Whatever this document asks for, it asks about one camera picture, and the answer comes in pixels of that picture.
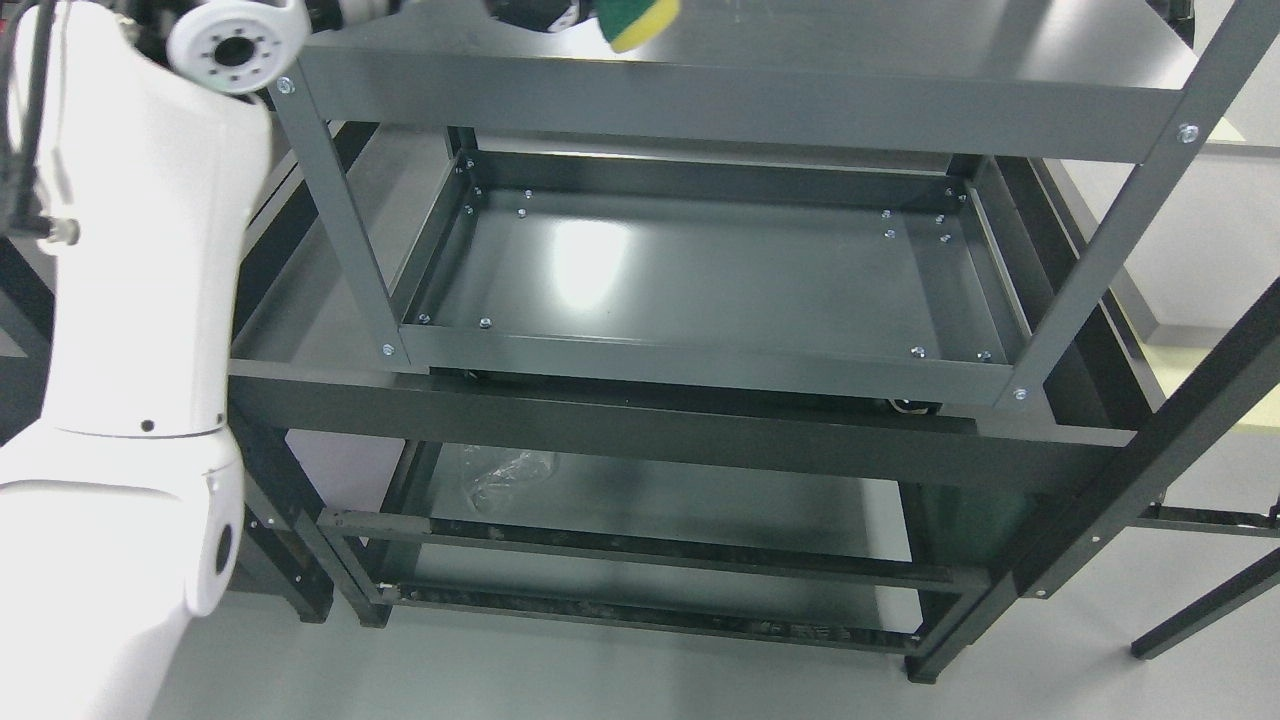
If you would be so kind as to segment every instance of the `metal shelf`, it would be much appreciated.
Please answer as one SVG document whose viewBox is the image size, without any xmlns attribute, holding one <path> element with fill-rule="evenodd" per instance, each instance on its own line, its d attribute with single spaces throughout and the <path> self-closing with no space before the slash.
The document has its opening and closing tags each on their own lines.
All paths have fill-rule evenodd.
<svg viewBox="0 0 1280 720">
<path fill-rule="evenodd" d="M 1025 329 L 973 192 L 938 174 L 467 151 L 392 302 L 419 372 L 992 405 Z"/>
<path fill-rule="evenodd" d="M 300 72 L 326 119 L 1137 163 L 1194 63 L 1137 1 L 686 0 L 620 56 L 435 0 L 315 37 Z"/>
</svg>

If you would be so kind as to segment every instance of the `black metal rack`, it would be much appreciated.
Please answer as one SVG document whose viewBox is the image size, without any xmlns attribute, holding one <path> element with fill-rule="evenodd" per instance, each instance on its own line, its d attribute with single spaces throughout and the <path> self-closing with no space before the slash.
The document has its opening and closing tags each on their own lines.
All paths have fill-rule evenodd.
<svg viewBox="0 0 1280 720">
<path fill-rule="evenodd" d="M 246 564 L 259 574 L 274 568 L 275 580 L 298 585 L 285 594 L 300 615 L 323 618 L 332 582 L 371 626 L 385 624 L 392 606 L 430 605 L 893 652 L 908 657 L 913 680 L 933 682 L 1015 600 L 1059 589 L 1280 380 L 1280 287 L 1272 287 L 1183 388 L 1152 411 L 1125 322 L 1105 292 L 1108 270 L 1123 261 L 1203 142 L 1199 127 L 1211 127 L 1280 28 L 1280 9 L 1272 3 L 1238 1 L 1213 47 L 1189 73 L 1178 40 L 1158 18 L 1138 14 L 1146 10 L 1137 4 L 1046 0 L 1007 10 L 1001 10 L 1004 3 L 965 4 L 974 5 L 965 10 L 972 15 L 942 22 L 934 14 L 923 23 L 922 14 L 955 14 L 961 5 L 901 3 L 896 15 L 868 26 L 861 46 L 804 46 L 805 53 L 833 53 L 822 56 L 780 50 L 788 38 L 826 32 L 823 20 L 831 18 L 820 8 L 797 5 L 809 15 L 788 15 L 787 22 L 799 24 L 781 38 L 717 46 L 681 45 L 675 37 L 675 45 L 655 46 L 655 56 L 636 63 L 562 45 L 566 38 L 536 45 L 518 33 L 502 35 L 503 28 L 472 32 L 475 13 L 453 3 L 410 6 L 399 23 L 321 36 L 303 53 L 274 97 L 307 187 L 294 182 L 280 193 L 282 210 L 274 217 L 282 219 L 262 219 L 265 229 L 242 268 L 230 379 L 230 421 L 252 475 L 247 539 L 261 541 L 261 552 L 251 547 Z M 708 8 L 701 10 L 713 15 Z M 1114 23 L 1101 35 L 1060 38 L 1087 40 L 1085 51 L 1046 64 L 1042 49 L 1027 38 L 1036 36 L 1029 28 L 1052 13 L 1070 20 L 1064 27 L 1093 27 L 1085 13 Z M 993 23 L 1000 32 L 979 32 Z M 877 33 L 887 27 L 916 40 L 943 33 L 947 42 L 904 44 L 897 37 L 896 47 L 927 51 L 884 55 Z M 1132 32 L 1119 32 L 1125 28 Z M 748 24 L 732 32 L 750 38 L 758 31 Z M 974 42 L 964 41 L 970 36 Z M 977 42 L 979 36 L 987 40 Z M 1106 44 L 1105 51 L 1088 53 L 1088 44 L 1097 42 Z M 943 47 L 957 54 L 940 58 Z M 835 65 L 852 72 L 828 72 Z M 911 72 L 899 72 L 904 67 Z M 815 92 L 824 87 L 832 91 Z M 803 110 L 780 100 L 795 96 L 817 100 Z M 696 111 L 677 111 L 682 104 Z M 1126 122 L 1112 123 L 1117 115 Z M 397 164 L 387 154 L 378 156 L 375 135 L 364 156 L 370 165 L 348 172 L 352 149 L 365 146 L 351 138 L 369 140 L 370 128 L 349 123 L 334 140 L 325 120 L 339 118 L 452 126 L 444 179 L 434 193 L 415 200 L 431 211 L 420 219 L 383 220 L 408 233 L 389 233 L 372 222 L 366 227 L 370 200 L 352 192 L 353 177 L 403 172 L 403 159 Z M 800 169 L 755 163 L 745 173 L 732 163 L 694 167 L 669 159 L 653 164 L 504 154 L 477 142 L 471 126 L 719 137 L 812 156 L 813 147 L 794 146 L 799 140 L 892 151 L 892 159 L 909 164 L 919 155 L 897 151 L 948 155 L 940 169 L 915 177 L 814 163 L 800 163 L 809 165 Z M 393 131 L 384 126 L 379 132 Z M 1014 155 L 1139 167 L 1124 201 L 1084 238 L 1043 164 Z M 584 176 L 591 177 L 590 186 L 575 179 Z M 864 182 L 873 176 L 877 182 Z M 708 178 L 716 181 L 714 190 L 705 190 Z M 806 195 L 780 197 L 791 190 L 762 182 L 771 178 L 804 182 Z M 652 190 L 654 183 L 662 192 Z M 928 357 L 933 347 L 924 348 L 925 357 L 913 356 L 915 345 L 925 345 L 913 341 L 886 343 L 869 361 L 844 356 L 823 364 L 819 351 L 799 364 L 794 356 L 783 361 L 768 352 L 735 364 L 739 352 L 716 342 L 686 354 L 645 350 L 635 337 L 584 342 L 579 336 L 539 334 L 536 328 L 508 334 L 493 323 L 433 327 L 451 313 L 462 323 L 479 310 L 463 296 L 433 295 L 435 281 L 444 277 L 436 272 L 465 279 L 467 272 L 483 275 L 492 269 L 468 270 L 463 258 L 454 265 L 449 247 L 498 240 L 502 228 L 527 222 L 513 211 L 518 204 L 541 201 L 543 195 L 570 209 L 599 205 L 593 193 L 608 196 L 595 209 L 611 218 L 652 213 L 616 202 L 640 186 L 650 187 L 650 199 L 660 196 L 668 214 L 680 211 L 690 193 L 703 192 L 696 201 L 728 200 L 717 193 L 732 186 L 732 200 L 746 195 L 764 205 L 838 205 L 831 222 L 859 227 L 854 240 L 860 246 L 895 240 L 888 231 L 901 232 L 905 237 L 896 240 L 910 241 L 914 263 L 904 266 L 934 278 L 929 287 L 922 284 L 918 299 L 928 322 L 911 329 L 932 332 L 928 342 L 942 356 Z M 891 197 L 876 195 L 895 187 Z M 863 199 L 844 202 L 840 196 L 850 188 L 860 188 Z M 534 197 L 522 197 L 524 190 Z M 328 238 L 308 232 L 308 191 Z M 872 200 L 887 202 L 890 217 L 876 213 Z M 364 211 L 360 202 L 366 204 Z M 947 232 L 940 234 L 940 228 Z M 404 234 L 408 245 L 387 241 Z M 951 234 L 947 243 L 943 234 Z M 934 295 L 947 290 L 940 284 L 956 277 L 955 266 L 925 272 L 938 252 L 963 255 L 955 266 L 972 270 L 972 278 L 966 274 L 957 284 L 965 292 L 943 293 L 945 301 Z M 20 299 L 10 290 L 19 286 L 9 283 L 5 299 Z M 948 340 L 956 325 L 942 322 L 947 315 L 938 305 L 954 310 L 956 297 L 969 302 L 959 304 L 960 315 L 978 318 L 982 327 Z M 355 307 L 353 316 L 334 313 L 335 302 Z M 22 334 L 23 328 L 40 327 L 47 307 L 27 305 L 18 311 L 10 310 L 17 302 L 0 305 L 6 329 L 13 323 Z M 1018 328 L 1021 322 L 1025 327 Z M 326 323 L 326 332 L 312 332 Z M 1023 331 L 1034 332 L 1024 337 Z M 561 343 L 568 342 L 586 348 L 590 361 L 575 365 L 575 356 L 562 351 Z M 637 351 L 655 355 L 637 360 Z M 890 356 L 896 352 L 901 356 Z M 38 372 L 40 363 L 38 352 L 20 361 L 5 359 L 4 387 L 14 387 L 20 373 Z M 800 379 L 788 374 L 796 368 Z M 859 384 L 841 374 L 850 369 L 870 370 L 870 379 Z M 877 402 L 882 397 L 973 405 L 942 415 L 897 416 Z M 325 507 L 284 443 L 291 428 L 406 439 L 381 511 Z M 883 478 L 899 484 L 911 557 L 434 516 L 421 498 L 444 443 Z M 271 534 L 257 537 L 264 527 Z M 460 587 L 399 573 L 393 555 L 419 546 L 908 588 L 918 593 L 923 621 L 900 632 L 804 619 L 799 612 L 746 616 Z M 284 592 L 278 582 L 275 589 Z"/>
</svg>

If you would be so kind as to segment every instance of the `clear plastic bag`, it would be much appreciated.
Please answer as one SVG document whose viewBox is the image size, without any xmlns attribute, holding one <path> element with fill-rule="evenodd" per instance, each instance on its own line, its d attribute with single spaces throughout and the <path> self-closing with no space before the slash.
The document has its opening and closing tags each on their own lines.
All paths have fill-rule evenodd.
<svg viewBox="0 0 1280 720">
<path fill-rule="evenodd" d="M 556 473 L 559 455 L 540 450 L 462 446 L 462 492 L 480 515 L 509 511 L 532 486 Z"/>
</svg>

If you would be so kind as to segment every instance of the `bolt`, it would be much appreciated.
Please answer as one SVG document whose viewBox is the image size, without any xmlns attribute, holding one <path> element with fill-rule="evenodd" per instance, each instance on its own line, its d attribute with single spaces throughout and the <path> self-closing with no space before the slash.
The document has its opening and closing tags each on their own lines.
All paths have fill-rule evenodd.
<svg viewBox="0 0 1280 720">
<path fill-rule="evenodd" d="M 1199 140 L 1199 126 L 1192 123 L 1183 123 L 1178 126 L 1178 142 L 1190 145 L 1197 140 Z"/>
</svg>

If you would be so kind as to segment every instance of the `yellow sponge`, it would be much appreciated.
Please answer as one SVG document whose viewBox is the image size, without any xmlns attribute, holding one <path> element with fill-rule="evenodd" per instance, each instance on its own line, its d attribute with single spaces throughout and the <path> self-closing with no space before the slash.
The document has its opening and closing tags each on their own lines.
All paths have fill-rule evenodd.
<svg viewBox="0 0 1280 720">
<path fill-rule="evenodd" d="M 680 0 L 595 0 L 595 12 L 609 47 L 626 53 L 667 29 L 680 14 Z"/>
</svg>

